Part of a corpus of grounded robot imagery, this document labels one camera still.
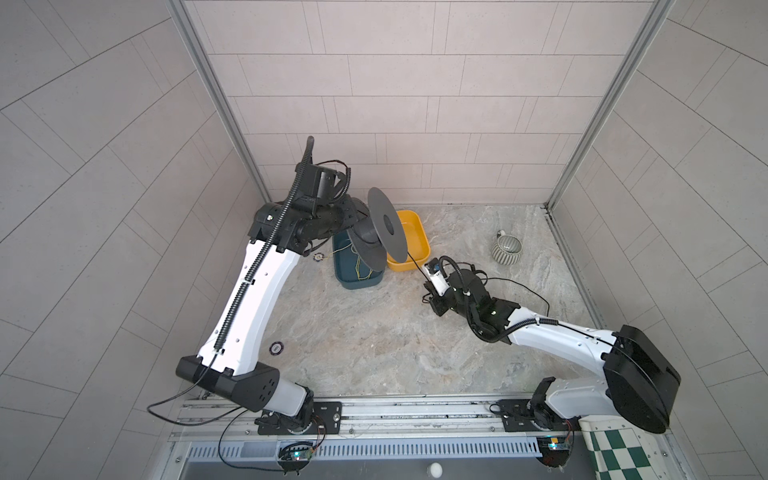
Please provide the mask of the grey perforated cable spool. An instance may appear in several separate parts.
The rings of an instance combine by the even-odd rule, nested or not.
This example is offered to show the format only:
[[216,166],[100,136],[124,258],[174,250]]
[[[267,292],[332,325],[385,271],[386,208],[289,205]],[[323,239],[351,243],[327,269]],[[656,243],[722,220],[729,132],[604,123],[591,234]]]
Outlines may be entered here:
[[367,194],[363,217],[347,230],[361,261],[371,271],[383,271],[391,256],[396,262],[408,260],[408,245],[397,211],[387,195],[372,187]]

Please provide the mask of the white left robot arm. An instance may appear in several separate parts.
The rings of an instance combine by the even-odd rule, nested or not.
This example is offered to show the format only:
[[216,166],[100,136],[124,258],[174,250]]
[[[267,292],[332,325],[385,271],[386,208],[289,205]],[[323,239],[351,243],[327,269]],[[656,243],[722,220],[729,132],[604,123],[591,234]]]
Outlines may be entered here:
[[260,362],[262,338],[298,261],[353,227],[366,212],[347,192],[351,171],[338,171],[330,161],[315,164],[314,144],[309,137],[286,199],[255,214],[243,269],[213,333],[197,354],[182,357],[176,367],[177,376],[192,388],[234,402],[227,413],[233,420],[247,411],[266,411],[268,419],[293,432],[316,427],[317,440],[280,449],[276,468],[284,474],[299,473],[309,464],[327,427],[314,411],[309,388]]

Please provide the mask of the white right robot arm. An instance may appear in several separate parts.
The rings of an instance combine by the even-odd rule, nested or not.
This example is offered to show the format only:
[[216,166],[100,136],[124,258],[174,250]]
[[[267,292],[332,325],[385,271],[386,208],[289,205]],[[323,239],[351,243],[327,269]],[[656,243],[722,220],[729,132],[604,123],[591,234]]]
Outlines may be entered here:
[[462,269],[447,256],[431,259],[421,270],[436,315],[462,316],[485,343],[531,347],[591,371],[589,378],[540,382],[528,409],[541,428],[590,415],[620,416],[653,434],[669,428],[681,376],[642,330],[587,328],[493,297],[476,269]]

